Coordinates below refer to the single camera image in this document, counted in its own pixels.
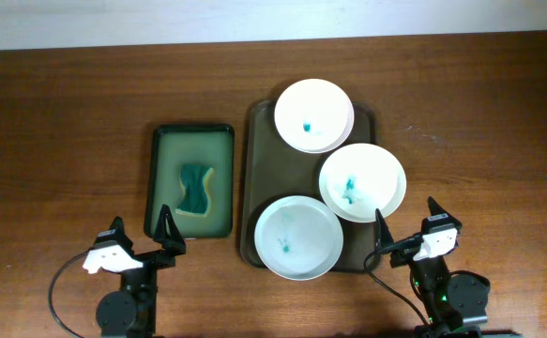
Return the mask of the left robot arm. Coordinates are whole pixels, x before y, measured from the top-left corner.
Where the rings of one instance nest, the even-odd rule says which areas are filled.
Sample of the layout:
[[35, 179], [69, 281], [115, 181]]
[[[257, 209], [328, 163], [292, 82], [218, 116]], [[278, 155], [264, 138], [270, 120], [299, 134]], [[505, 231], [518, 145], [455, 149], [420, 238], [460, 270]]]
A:
[[175, 259], [187, 246], [178, 231], [173, 213], [166, 205], [152, 239], [161, 248], [136, 254], [125, 233], [124, 223], [115, 217], [110, 228], [100, 232], [83, 263], [88, 273], [99, 270], [120, 276], [119, 289], [104, 296], [96, 310], [102, 337], [152, 337], [156, 332], [158, 271], [175, 266]]

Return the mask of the green and yellow sponge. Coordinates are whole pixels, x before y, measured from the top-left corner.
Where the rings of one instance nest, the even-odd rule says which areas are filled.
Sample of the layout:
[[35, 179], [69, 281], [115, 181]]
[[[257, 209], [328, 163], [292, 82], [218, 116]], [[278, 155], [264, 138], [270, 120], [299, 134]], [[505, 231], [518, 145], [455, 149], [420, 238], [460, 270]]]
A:
[[178, 214], [205, 217], [211, 207], [208, 189], [214, 169], [202, 164], [183, 164], [180, 171], [182, 199], [175, 208]]

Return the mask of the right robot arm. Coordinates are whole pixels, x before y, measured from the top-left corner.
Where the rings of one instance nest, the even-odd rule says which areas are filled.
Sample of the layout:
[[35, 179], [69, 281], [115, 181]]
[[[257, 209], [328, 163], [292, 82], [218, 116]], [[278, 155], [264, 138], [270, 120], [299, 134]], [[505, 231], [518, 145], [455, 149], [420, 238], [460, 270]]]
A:
[[380, 239], [368, 258], [387, 254], [392, 268], [408, 267], [409, 284], [424, 306], [417, 309], [406, 297], [366, 272], [386, 291], [412, 307], [422, 324], [414, 328], [416, 337], [480, 337], [479, 326], [488, 321], [486, 306], [490, 281], [467, 270], [448, 269], [445, 256], [458, 246], [462, 223], [432, 197], [427, 199], [430, 216], [418, 232], [395, 241], [379, 209], [375, 222]]

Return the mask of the small dark green tray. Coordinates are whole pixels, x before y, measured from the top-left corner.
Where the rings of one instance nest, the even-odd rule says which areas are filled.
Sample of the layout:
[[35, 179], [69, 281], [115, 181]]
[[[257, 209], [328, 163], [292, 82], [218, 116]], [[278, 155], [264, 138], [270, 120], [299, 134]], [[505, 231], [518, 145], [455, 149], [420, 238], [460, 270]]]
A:
[[[162, 125], [153, 132], [144, 233], [151, 237], [163, 204], [170, 207], [183, 238], [226, 238], [233, 228], [235, 130], [229, 124]], [[175, 212], [182, 199], [183, 164], [214, 169], [208, 189], [211, 207], [205, 217]]]

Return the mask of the white plate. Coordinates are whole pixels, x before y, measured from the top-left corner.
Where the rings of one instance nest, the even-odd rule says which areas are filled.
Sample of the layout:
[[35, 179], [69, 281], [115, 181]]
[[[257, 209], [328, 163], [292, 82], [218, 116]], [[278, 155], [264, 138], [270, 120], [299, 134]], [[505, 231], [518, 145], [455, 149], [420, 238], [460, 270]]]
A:
[[354, 223], [374, 222], [376, 211], [389, 216], [407, 188], [399, 160], [386, 149], [365, 143], [335, 150], [324, 161], [318, 184], [325, 204]]
[[306, 153], [325, 153], [342, 144], [355, 122], [353, 104], [336, 84], [306, 79], [288, 86], [274, 106], [282, 140]]
[[292, 195], [264, 209], [255, 225], [254, 245], [273, 273], [308, 281], [336, 265], [343, 249], [343, 231], [336, 214], [323, 202]]

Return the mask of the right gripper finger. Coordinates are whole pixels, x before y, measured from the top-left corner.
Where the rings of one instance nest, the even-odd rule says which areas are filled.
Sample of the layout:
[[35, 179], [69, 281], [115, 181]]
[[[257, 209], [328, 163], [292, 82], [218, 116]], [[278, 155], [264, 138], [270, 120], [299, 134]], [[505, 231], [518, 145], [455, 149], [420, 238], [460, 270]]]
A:
[[385, 218], [379, 208], [375, 210], [375, 223], [377, 224], [377, 243], [376, 249], [383, 250], [387, 246], [394, 243], [394, 239], [389, 232]]
[[429, 221], [437, 221], [449, 217], [448, 213], [431, 196], [427, 198], [427, 204], [431, 213], [428, 217]]

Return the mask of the white plate top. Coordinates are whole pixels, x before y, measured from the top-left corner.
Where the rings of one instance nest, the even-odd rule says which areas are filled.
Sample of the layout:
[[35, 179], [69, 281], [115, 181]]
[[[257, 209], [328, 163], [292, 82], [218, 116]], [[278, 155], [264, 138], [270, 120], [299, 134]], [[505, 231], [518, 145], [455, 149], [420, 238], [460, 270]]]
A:
[[342, 144], [355, 122], [353, 104], [336, 84], [306, 79], [288, 86], [274, 106], [282, 140], [306, 153], [325, 153]]

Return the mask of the white plate bottom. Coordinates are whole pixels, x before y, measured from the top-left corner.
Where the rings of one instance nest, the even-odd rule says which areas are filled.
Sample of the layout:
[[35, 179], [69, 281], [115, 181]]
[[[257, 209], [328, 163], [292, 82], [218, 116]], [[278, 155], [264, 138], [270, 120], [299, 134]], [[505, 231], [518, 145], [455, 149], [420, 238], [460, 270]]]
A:
[[336, 265], [343, 249], [343, 231], [336, 214], [323, 202], [292, 195], [264, 209], [255, 225], [254, 245], [273, 273], [308, 281]]

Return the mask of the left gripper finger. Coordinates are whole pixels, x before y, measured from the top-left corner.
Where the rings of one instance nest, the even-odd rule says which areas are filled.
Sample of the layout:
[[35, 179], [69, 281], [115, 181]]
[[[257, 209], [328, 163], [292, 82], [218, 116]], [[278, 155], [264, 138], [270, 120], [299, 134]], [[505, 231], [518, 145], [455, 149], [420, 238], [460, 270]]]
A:
[[185, 240], [175, 225], [170, 207], [166, 204], [161, 206], [152, 239], [160, 244], [161, 248], [171, 256], [178, 256], [187, 252]]
[[122, 241], [125, 237], [125, 227], [123, 219], [119, 216], [115, 216], [109, 229], [108, 229], [108, 238], [110, 240]]

